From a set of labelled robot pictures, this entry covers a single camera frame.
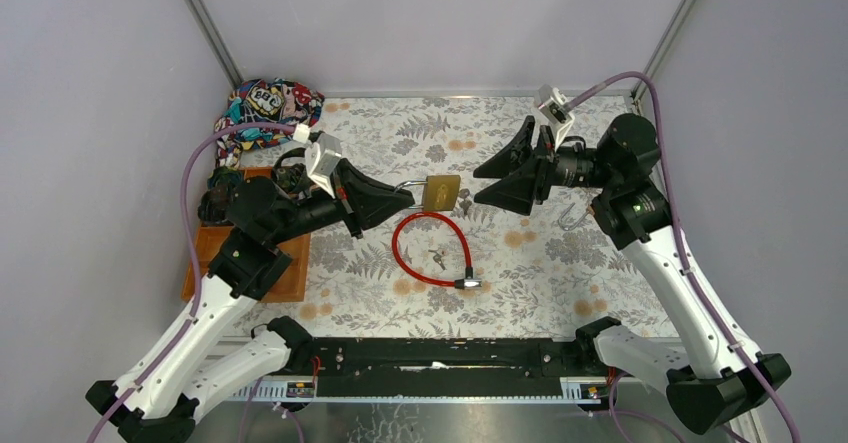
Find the keys of padlock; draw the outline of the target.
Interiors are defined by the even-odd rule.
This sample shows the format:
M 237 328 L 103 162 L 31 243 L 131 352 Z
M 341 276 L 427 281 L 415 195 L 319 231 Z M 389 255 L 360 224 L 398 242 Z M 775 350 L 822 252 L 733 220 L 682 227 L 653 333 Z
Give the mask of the keys of padlock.
M 458 193 L 457 206 L 460 208 L 462 215 L 467 216 L 469 209 L 473 205 L 473 196 L 468 188 L 461 188 Z

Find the brass padlock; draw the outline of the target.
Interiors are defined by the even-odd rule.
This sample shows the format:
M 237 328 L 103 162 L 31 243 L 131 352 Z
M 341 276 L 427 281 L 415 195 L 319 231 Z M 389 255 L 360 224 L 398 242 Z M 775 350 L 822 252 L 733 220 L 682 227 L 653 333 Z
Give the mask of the brass padlock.
M 399 191 L 406 190 L 410 187 L 421 187 L 421 201 L 410 206 L 411 210 L 449 212 L 456 206 L 460 186 L 460 175 L 429 175 L 423 180 L 408 180 L 399 183 L 394 187 L 394 190 Z
M 560 214 L 556 224 L 562 231 L 571 232 L 579 228 L 590 214 L 590 206 L 578 206 L 572 203 Z

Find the silver keys of cable lock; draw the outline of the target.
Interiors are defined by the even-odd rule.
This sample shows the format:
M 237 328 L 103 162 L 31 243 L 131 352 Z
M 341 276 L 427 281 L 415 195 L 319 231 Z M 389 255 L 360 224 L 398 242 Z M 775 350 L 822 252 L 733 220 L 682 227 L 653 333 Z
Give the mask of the silver keys of cable lock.
M 445 252 L 442 250 L 430 249 L 428 253 L 431 255 L 431 259 L 433 260 L 433 262 L 437 264 L 442 271 L 445 271 Z

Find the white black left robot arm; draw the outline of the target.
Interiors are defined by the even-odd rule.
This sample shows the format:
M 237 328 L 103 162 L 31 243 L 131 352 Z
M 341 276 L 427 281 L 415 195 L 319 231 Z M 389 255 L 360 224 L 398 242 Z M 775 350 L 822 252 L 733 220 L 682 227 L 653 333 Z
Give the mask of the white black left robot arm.
M 231 230 L 219 251 L 207 263 L 193 262 L 194 293 L 186 307 L 131 369 L 87 391 L 99 425 L 114 426 L 127 442 L 183 442 L 210 410 L 253 380 L 277 371 L 315 380 L 322 365 L 315 340 L 290 317 L 271 320 L 214 365 L 203 361 L 290 267 L 284 243 L 339 223 L 358 238 L 414 203 L 405 185 L 367 177 L 347 160 L 324 187 L 308 183 L 297 193 L 274 177 L 244 179 L 227 206 Z

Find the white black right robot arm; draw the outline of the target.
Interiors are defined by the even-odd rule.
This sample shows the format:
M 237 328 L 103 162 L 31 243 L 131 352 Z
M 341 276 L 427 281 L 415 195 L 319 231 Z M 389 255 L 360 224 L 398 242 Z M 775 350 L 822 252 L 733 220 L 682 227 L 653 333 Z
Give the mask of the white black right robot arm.
M 614 118 L 593 148 L 527 117 L 475 169 L 489 185 L 474 200 L 529 215 L 553 187 L 598 190 L 590 205 L 595 222 L 649 283 L 683 348 L 673 351 L 605 317 L 577 330 L 575 365 L 589 375 L 612 367 L 638 378 L 666 397 L 689 431 L 705 434 L 763 404 L 791 370 L 733 320 L 697 267 L 668 199 L 651 180 L 660 157 L 654 125 L 633 113 Z

